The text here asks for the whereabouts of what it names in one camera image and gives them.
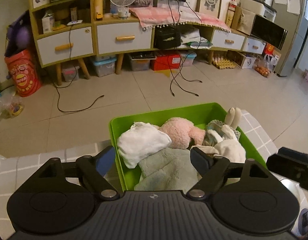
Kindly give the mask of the black box on shelf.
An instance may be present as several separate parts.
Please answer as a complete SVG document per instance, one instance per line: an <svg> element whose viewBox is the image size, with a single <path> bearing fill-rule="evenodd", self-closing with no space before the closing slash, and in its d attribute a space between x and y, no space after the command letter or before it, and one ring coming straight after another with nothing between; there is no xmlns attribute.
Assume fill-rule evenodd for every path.
<svg viewBox="0 0 308 240"><path fill-rule="evenodd" d="M176 48L181 45L180 32L171 26L155 29L153 47L160 50Z"/></svg>

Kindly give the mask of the wooden tv cabinet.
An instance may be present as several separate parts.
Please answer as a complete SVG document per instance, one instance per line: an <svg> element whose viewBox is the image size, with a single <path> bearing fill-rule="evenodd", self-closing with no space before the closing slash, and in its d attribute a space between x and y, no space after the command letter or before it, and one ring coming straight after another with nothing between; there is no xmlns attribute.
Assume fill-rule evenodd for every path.
<svg viewBox="0 0 308 240"><path fill-rule="evenodd" d="M133 14L125 20L117 17L97 20L93 15L94 2L95 0L62 0L29 9L41 68L55 66L58 83L62 83L61 64L63 62L78 60L83 73L89 78L89 73L83 63L83 59L88 56L116 55L118 64L115 72L119 74L125 54L157 50L153 47L156 27L142 28L139 19ZM46 11L83 3L87 3L90 10L87 22L67 25L48 33L43 32L41 19ZM202 37L212 43L212 46L206 49L210 54L214 51L245 51L244 47L250 39L249 36L234 29L231 29L231 32L226 32L194 24L171 24L170 26L188 27L190 25L198 28Z"/></svg>

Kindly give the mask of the white sponge block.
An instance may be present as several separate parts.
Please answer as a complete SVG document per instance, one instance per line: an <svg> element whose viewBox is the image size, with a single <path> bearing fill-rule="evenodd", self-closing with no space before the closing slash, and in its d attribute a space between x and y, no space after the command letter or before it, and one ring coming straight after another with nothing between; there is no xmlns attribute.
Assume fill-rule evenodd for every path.
<svg viewBox="0 0 308 240"><path fill-rule="evenodd" d="M158 126L144 122L135 122L117 139L118 153L129 169L134 169L141 160L170 144L170 137L161 132Z"/></svg>

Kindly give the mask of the black microwave oven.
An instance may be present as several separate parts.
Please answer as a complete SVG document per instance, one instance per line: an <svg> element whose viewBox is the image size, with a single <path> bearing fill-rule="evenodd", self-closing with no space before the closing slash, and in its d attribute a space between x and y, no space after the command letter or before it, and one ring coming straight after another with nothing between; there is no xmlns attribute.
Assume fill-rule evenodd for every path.
<svg viewBox="0 0 308 240"><path fill-rule="evenodd" d="M251 35L281 50L288 31L270 20L255 15Z"/></svg>

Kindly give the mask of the pink checked cloth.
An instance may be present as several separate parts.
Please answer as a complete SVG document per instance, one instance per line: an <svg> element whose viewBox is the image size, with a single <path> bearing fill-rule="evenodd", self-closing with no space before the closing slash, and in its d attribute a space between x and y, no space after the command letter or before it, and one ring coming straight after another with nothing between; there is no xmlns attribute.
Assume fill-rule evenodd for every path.
<svg viewBox="0 0 308 240"><path fill-rule="evenodd" d="M130 8L129 11L139 19L142 28L165 27L171 24L194 24L231 32L231 29L220 19L191 10L143 7Z"/></svg>

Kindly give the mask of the orange snack bag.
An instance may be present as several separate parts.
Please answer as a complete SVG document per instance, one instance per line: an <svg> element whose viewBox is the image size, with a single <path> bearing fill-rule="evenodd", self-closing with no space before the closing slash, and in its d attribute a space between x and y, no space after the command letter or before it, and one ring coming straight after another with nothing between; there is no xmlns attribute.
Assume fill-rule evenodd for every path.
<svg viewBox="0 0 308 240"><path fill-rule="evenodd" d="M37 73L37 61L29 49L10 57L6 56L5 63L19 96L23 98L30 96L41 88L42 83Z"/></svg>

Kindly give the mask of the bunny doll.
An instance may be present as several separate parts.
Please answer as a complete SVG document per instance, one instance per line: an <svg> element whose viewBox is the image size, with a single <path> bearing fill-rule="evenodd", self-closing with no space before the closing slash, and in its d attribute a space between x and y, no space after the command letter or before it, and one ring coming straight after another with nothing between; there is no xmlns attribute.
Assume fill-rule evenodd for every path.
<svg viewBox="0 0 308 240"><path fill-rule="evenodd" d="M211 157L223 156L232 163L244 163L246 151L239 142L241 133L237 130L241 117L241 109L231 107L224 121L212 120L207 124L203 143L191 148L197 147Z"/></svg>

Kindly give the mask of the pink plush toy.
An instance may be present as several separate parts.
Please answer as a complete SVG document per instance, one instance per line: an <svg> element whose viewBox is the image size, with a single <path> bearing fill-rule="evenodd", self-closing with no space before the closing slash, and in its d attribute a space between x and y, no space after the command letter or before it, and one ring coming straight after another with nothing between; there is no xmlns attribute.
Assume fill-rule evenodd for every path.
<svg viewBox="0 0 308 240"><path fill-rule="evenodd" d="M180 117L168 119L159 130L170 137L170 148L182 150L187 149L190 144L202 145L206 135L204 129L200 129L193 122Z"/></svg>

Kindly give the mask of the red storage box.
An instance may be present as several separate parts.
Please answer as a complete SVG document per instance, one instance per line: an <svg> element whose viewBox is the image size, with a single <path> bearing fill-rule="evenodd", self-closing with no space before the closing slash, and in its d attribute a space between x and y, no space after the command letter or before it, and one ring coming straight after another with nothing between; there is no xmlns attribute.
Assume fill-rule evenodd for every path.
<svg viewBox="0 0 308 240"><path fill-rule="evenodd" d="M151 61L150 66L154 71L178 69L181 64L181 57L177 52L155 51L155 59Z"/></svg>

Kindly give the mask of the light green fluffy towel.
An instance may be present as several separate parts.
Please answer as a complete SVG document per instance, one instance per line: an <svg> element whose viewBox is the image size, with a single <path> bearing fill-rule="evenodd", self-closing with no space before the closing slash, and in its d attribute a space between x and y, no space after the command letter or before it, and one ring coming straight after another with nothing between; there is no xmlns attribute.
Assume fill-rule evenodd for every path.
<svg viewBox="0 0 308 240"><path fill-rule="evenodd" d="M200 179L190 160L190 151L165 148L141 160L139 183L135 191L173 191L187 193Z"/></svg>

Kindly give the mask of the egg tray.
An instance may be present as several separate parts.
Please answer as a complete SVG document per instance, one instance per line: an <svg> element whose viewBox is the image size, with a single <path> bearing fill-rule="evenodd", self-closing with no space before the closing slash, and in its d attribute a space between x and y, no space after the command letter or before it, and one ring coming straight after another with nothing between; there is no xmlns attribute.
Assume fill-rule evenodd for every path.
<svg viewBox="0 0 308 240"><path fill-rule="evenodd" d="M236 67L236 63L223 56L213 57L212 64L218 69L234 69Z"/></svg>

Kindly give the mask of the green plastic bin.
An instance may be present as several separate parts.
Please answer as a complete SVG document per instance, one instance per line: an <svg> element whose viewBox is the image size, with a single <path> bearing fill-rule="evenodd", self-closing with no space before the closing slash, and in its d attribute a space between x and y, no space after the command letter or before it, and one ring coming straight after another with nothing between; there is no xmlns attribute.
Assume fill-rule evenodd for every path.
<svg viewBox="0 0 308 240"><path fill-rule="evenodd" d="M190 151L198 147L207 157L222 156L232 163L264 159L241 131L238 108L226 112L218 103L166 109L115 118L111 141L123 190L187 193L201 175Z"/></svg>

